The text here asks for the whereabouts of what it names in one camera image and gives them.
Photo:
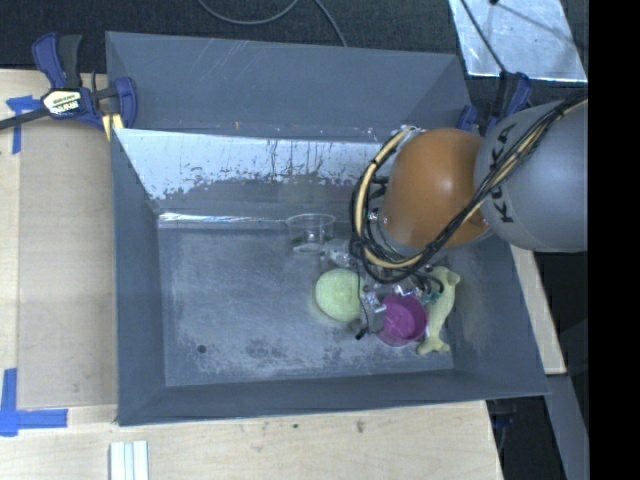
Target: green ball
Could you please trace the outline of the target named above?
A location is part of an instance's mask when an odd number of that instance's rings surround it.
[[[316,283],[316,302],[335,320],[355,320],[360,316],[358,274],[344,268],[325,272]]]

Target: blue tape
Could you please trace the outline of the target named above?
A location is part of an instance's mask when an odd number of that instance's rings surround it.
[[[15,437],[20,429],[65,428],[68,409],[44,409],[40,411],[16,410],[16,385],[18,370],[4,371],[2,401],[0,402],[0,436]]]
[[[31,112],[32,110],[38,110],[42,104],[40,100],[33,98],[32,96],[20,96],[18,98],[9,98],[7,100],[7,106],[13,111],[16,116],[19,116],[23,112]],[[11,153],[13,155],[20,153],[22,149],[22,129],[20,125],[13,129],[13,146]]]

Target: gray bin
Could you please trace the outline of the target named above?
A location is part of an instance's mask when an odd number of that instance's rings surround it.
[[[131,76],[140,99],[136,129],[111,145],[120,424],[547,392],[499,238],[448,251],[443,262],[462,277],[451,351],[418,356],[374,336],[358,342],[323,315],[312,287],[327,265],[293,254],[282,224],[332,213],[347,238],[353,182],[380,141],[404,123],[453,126],[468,103],[454,56],[115,33],[107,42],[110,78]],[[248,94],[230,93],[230,80]],[[294,151],[308,154],[294,162]]]

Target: yellow toy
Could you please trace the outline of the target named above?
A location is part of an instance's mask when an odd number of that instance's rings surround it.
[[[440,339],[440,331],[451,313],[456,296],[456,285],[460,282],[460,276],[447,267],[435,267],[431,275],[442,282],[444,292],[436,302],[425,305],[429,322],[429,336],[416,348],[420,355],[434,350],[437,352],[449,350],[449,345]]]

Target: gray tray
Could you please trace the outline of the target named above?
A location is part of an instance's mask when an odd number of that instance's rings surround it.
[[[117,54],[109,60],[110,76],[126,74],[142,86],[143,125],[162,129],[167,124],[173,130],[121,130],[111,143],[120,424],[371,409],[547,392],[505,242],[489,237],[441,258],[462,277],[446,329],[452,347],[449,353],[420,357],[412,346],[392,349],[373,336],[358,342],[344,324],[323,315],[311,294],[326,265],[295,256],[282,225],[297,213],[328,212],[337,217],[337,236],[347,237],[354,173],[361,172],[371,150],[379,147],[382,131],[406,122],[416,108],[436,110],[416,114],[420,117],[413,124],[451,126],[456,112],[468,102],[455,57],[415,53],[405,57],[394,52],[394,62],[404,69],[396,66],[389,77],[399,70],[414,88],[420,86],[421,76],[433,82],[423,84],[422,91],[409,91],[413,96],[412,101],[403,100],[402,107],[408,109],[404,116],[400,110],[397,114],[381,110],[385,101],[405,90],[387,79],[385,87],[376,85],[387,91],[386,97],[372,98],[370,106],[361,105],[361,113],[354,111],[358,118],[353,126],[343,118],[330,126],[318,124],[331,121],[327,104],[319,105],[317,115],[308,109],[301,112],[297,123],[282,127],[266,123],[260,128],[256,121],[248,127],[240,125],[240,131],[231,126],[237,133],[223,136],[212,131],[219,130],[220,116],[205,113],[195,119],[186,97],[194,89],[182,82],[172,93],[175,116],[170,123],[166,117],[158,118],[154,102],[163,108],[166,94],[160,88],[166,81],[153,73],[168,70],[182,55],[178,66],[184,69],[177,69],[189,80],[196,59],[212,67],[212,59],[221,52],[232,59],[229,49],[249,47],[234,47],[233,41],[129,34],[112,34],[108,40],[110,51]],[[374,64],[387,61],[380,52],[368,50],[273,48],[267,43],[251,43],[250,49],[258,56],[285,51],[289,65],[302,66],[307,59],[306,70],[328,63],[331,70],[324,73],[331,80],[322,80],[323,86],[338,84],[342,90],[346,86],[339,81],[350,72],[350,88],[370,82],[361,79],[363,74],[353,76],[353,65],[367,59]],[[153,58],[144,63],[144,55]],[[202,60],[209,55],[212,59]],[[279,79],[285,70],[279,65],[272,64],[269,79]],[[233,62],[227,68],[220,76],[242,77],[243,70],[250,70]],[[377,73],[376,84],[382,84],[384,75]],[[315,82],[308,77],[303,80],[296,86],[301,91],[298,98],[317,95]],[[281,89],[254,94],[255,105],[260,107],[264,98],[279,101]],[[205,101],[214,89],[207,85],[200,90],[194,101]],[[451,97],[442,98],[443,91]],[[444,99],[447,110],[443,110]],[[262,133],[241,136],[247,129]],[[304,136],[294,137],[296,129],[304,130]],[[252,167],[259,158],[254,149],[260,141],[271,171]],[[309,154],[302,165],[289,162],[294,158],[292,141],[309,151],[311,145],[318,145],[326,155]],[[233,144],[243,151],[240,156],[221,154],[220,148]],[[327,156],[327,151],[336,149],[337,156]],[[229,158],[237,163],[221,167]],[[189,218],[161,217],[167,214]],[[248,220],[220,222],[220,217],[230,216]]]

